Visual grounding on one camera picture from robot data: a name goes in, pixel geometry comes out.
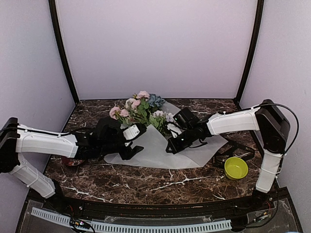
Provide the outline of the lilac hydrangea fake bunch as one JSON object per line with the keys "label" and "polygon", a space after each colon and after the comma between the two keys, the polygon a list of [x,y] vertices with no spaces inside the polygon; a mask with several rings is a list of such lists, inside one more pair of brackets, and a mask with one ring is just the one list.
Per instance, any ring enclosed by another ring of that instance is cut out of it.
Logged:
{"label": "lilac hydrangea fake bunch", "polygon": [[167,130],[166,124],[166,114],[169,112],[163,112],[162,110],[157,110],[151,113],[149,116],[149,122],[153,125],[161,134],[164,136],[168,135],[170,132]]}

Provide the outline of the small pink fake rose stem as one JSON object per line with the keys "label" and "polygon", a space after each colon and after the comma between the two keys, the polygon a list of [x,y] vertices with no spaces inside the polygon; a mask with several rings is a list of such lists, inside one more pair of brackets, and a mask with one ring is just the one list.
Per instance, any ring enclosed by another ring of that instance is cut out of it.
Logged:
{"label": "small pink fake rose stem", "polygon": [[126,109],[121,109],[120,107],[115,106],[110,110],[109,116],[112,119],[119,121],[123,125],[130,124],[130,115]]}

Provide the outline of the white fake rose stem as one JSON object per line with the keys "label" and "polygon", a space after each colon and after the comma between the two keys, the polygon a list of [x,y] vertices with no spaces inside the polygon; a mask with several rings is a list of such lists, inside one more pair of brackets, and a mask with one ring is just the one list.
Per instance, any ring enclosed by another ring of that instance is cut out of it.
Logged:
{"label": "white fake rose stem", "polygon": [[131,111],[136,112],[140,104],[141,104],[140,99],[137,100],[135,98],[129,98],[125,102],[125,108],[126,110],[131,110]]}

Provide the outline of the blue fake rose bunch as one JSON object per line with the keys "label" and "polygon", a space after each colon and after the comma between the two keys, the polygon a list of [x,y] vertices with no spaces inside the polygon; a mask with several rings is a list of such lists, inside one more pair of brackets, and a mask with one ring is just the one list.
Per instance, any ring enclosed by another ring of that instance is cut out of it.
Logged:
{"label": "blue fake rose bunch", "polygon": [[153,108],[161,108],[166,101],[161,96],[150,94],[147,102]]}

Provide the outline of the pink peony fake stem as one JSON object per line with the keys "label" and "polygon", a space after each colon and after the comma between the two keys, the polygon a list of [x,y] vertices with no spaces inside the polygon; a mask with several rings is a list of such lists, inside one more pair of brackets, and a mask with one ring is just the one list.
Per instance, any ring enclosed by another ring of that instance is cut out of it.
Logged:
{"label": "pink peony fake stem", "polygon": [[142,94],[139,97],[138,94],[133,95],[134,101],[130,104],[131,116],[137,122],[150,125],[151,107],[148,103],[149,94]]}

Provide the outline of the black ribbon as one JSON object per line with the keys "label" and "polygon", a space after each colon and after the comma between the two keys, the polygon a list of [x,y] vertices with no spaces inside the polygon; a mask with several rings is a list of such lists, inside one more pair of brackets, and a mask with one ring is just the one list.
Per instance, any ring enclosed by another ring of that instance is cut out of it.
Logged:
{"label": "black ribbon", "polygon": [[255,150],[251,147],[239,144],[235,141],[226,143],[227,150],[216,152],[212,157],[212,165],[218,168],[224,168],[225,161],[231,157],[238,157],[245,162],[255,157]]}

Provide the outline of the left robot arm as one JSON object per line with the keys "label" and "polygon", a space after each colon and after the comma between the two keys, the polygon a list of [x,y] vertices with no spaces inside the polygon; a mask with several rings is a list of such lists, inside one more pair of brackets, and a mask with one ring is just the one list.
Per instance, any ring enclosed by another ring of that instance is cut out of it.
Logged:
{"label": "left robot arm", "polygon": [[8,119],[0,131],[0,171],[17,177],[34,189],[57,211],[69,207],[58,182],[46,177],[23,156],[26,152],[59,155],[74,160],[103,159],[117,153],[129,160],[143,150],[131,147],[133,141],[146,132],[146,126],[135,123],[122,128],[112,118],[102,118],[94,128],[80,128],[70,133],[56,133],[29,128]]}

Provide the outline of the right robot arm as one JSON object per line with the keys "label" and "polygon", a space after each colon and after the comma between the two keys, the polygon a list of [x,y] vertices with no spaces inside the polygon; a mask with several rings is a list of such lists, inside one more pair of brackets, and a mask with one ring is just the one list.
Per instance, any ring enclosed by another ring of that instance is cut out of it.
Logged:
{"label": "right robot arm", "polygon": [[223,133],[260,132],[264,156],[255,187],[258,192],[248,199],[248,207],[257,211],[266,204],[265,193],[271,190],[276,176],[281,171],[283,158],[293,145],[287,143],[291,126],[281,108],[292,111],[289,107],[274,103],[270,99],[250,108],[229,113],[215,113],[202,119],[189,108],[183,108],[173,116],[182,133],[168,139],[166,152],[176,154],[197,140],[202,141]]}

